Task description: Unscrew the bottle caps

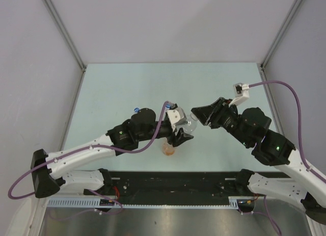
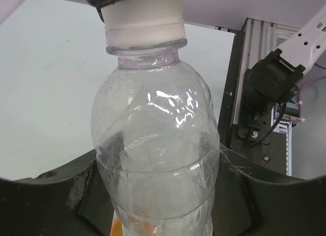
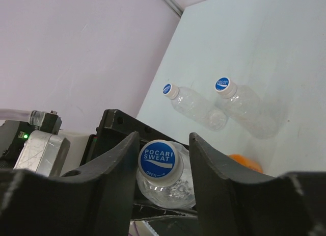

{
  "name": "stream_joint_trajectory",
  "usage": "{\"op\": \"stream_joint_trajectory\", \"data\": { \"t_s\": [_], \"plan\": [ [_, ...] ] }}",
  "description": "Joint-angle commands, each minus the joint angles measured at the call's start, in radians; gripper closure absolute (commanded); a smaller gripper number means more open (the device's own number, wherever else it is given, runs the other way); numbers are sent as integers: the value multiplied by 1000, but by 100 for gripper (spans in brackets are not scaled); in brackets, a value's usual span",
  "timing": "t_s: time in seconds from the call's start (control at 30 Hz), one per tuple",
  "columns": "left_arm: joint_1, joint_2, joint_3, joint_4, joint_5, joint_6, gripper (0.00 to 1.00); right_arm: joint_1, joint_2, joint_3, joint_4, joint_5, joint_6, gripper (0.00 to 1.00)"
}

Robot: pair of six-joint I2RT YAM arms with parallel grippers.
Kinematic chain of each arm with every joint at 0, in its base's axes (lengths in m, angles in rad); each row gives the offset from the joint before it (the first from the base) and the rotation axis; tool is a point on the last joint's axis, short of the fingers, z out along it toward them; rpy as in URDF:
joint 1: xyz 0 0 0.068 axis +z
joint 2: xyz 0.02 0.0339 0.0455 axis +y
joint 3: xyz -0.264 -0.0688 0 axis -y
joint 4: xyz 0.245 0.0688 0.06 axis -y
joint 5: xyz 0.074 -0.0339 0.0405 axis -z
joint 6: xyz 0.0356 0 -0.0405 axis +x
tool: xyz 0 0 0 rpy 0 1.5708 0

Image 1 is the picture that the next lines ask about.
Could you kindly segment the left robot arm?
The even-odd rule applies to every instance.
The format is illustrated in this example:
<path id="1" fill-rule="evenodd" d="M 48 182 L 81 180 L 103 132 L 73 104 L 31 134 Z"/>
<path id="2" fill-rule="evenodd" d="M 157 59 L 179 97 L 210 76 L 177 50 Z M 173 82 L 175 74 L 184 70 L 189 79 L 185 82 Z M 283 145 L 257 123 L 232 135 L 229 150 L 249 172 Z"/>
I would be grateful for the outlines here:
<path id="1" fill-rule="evenodd" d="M 153 110 L 143 108 L 106 134 L 79 147 L 51 153 L 37 150 L 31 163 L 35 196 L 46 198 L 58 192 L 91 195 L 93 191 L 107 195 L 112 191 L 113 180 L 106 169 L 78 168 L 95 160 L 133 153 L 140 142 L 152 139 L 164 138 L 177 147 L 193 139 L 197 123 L 197 117 L 186 115 L 182 108 L 165 109 L 160 120 L 156 120 Z"/>

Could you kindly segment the clear plastic bottle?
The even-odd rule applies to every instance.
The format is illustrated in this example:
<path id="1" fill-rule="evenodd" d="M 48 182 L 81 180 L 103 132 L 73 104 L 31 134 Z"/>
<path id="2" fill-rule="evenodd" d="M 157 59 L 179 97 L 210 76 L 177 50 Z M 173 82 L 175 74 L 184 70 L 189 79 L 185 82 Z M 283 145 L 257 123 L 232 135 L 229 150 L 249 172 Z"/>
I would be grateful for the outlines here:
<path id="1" fill-rule="evenodd" d="M 186 134 L 192 134 L 197 128 L 198 118 L 191 113 L 186 116 L 186 119 L 178 126 L 178 129 L 183 129 Z"/>

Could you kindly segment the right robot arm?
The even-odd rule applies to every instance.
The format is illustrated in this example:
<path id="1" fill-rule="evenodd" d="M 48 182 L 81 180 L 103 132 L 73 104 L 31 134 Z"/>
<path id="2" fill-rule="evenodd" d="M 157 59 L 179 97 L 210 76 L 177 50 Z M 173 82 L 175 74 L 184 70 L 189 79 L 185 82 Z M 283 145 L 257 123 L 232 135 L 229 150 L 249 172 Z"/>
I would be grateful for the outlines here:
<path id="1" fill-rule="evenodd" d="M 286 137 L 270 130 L 271 119 L 259 108 L 248 108 L 239 114 L 231 100 L 221 97 L 210 105 L 192 108 L 191 112 L 204 126 L 222 127 L 245 148 L 252 148 L 252 155 L 261 164 L 275 167 L 293 179 L 286 183 L 242 169 L 234 182 L 239 195 L 271 196 L 325 224 L 325 174 L 314 169 Z"/>

